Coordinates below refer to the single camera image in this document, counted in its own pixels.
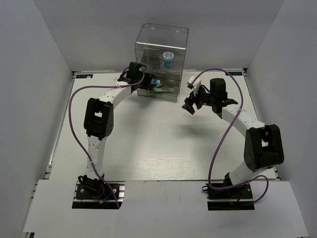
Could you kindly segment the green highlighter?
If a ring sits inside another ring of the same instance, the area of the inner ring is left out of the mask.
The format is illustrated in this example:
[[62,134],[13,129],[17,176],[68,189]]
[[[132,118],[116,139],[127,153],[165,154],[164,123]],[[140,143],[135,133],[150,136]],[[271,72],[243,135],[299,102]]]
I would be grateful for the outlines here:
[[154,92],[155,93],[173,93],[174,88],[155,88]]

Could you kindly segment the blue white round tape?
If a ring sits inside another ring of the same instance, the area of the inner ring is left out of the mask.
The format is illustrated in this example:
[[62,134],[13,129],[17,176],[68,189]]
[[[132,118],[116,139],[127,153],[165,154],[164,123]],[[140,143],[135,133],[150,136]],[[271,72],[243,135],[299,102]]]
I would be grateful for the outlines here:
[[165,51],[162,54],[163,67],[171,68],[174,65],[174,53],[171,51]]

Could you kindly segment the clear plastic drawer organizer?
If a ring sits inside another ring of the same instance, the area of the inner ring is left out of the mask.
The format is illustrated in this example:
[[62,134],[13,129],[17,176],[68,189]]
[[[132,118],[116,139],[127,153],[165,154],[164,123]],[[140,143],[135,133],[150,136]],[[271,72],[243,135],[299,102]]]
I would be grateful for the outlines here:
[[[181,88],[189,29],[187,27],[145,23],[135,41],[136,61],[144,64],[146,73],[164,84],[161,88],[174,88],[173,93],[155,93],[143,89],[137,91],[139,96],[151,97],[176,102]],[[163,67],[162,54],[165,51],[174,53],[174,65]]]

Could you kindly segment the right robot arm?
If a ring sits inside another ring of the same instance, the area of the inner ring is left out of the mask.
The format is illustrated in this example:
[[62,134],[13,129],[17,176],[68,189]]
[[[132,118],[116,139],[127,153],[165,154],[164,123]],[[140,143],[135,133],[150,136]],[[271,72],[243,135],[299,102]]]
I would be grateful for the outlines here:
[[201,80],[191,76],[187,82],[191,89],[184,100],[183,109],[190,114],[202,106],[211,107],[222,120],[236,128],[245,138],[243,162],[229,172],[220,187],[231,198],[236,197],[245,185],[259,174],[284,162],[284,153],[280,129],[275,124],[264,124],[246,113],[233,99],[229,99],[223,78],[210,80],[210,89],[201,84]]

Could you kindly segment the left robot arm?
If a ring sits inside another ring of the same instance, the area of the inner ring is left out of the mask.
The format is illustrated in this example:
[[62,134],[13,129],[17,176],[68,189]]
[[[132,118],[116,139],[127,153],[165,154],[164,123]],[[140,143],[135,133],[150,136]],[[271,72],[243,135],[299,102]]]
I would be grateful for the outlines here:
[[128,70],[120,75],[115,88],[96,99],[90,98],[87,102],[84,129],[90,158],[87,159],[82,180],[93,180],[89,183],[87,191],[94,198],[101,197],[105,191],[105,186],[99,180],[100,177],[104,177],[105,144],[114,127],[114,109],[138,88],[151,91],[155,87],[153,84],[155,76],[146,73],[146,69],[144,64],[131,62]]

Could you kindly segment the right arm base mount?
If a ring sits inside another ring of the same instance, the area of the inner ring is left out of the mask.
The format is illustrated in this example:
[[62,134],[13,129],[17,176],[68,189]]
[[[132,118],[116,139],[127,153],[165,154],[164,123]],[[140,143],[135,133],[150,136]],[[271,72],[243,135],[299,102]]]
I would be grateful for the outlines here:
[[206,183],[202,186],[202,192],[207,194],[209,211],[239,211],[254,210],[254,201],[251,186],[249,184],[224,189],[211,189]]

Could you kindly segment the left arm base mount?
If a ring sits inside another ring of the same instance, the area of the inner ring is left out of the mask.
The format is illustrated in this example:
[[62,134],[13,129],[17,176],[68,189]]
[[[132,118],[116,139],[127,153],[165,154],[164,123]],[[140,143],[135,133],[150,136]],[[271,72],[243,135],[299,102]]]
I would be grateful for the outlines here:
[[[120,207],[124,199],[125,182],[112,181],[109,182],[109,184]],[[106,184],[100,192],[95,192],[84,187],[80,182],[77,181],[72,202],[72,209],[109,210],[119,208],[110,188]]]

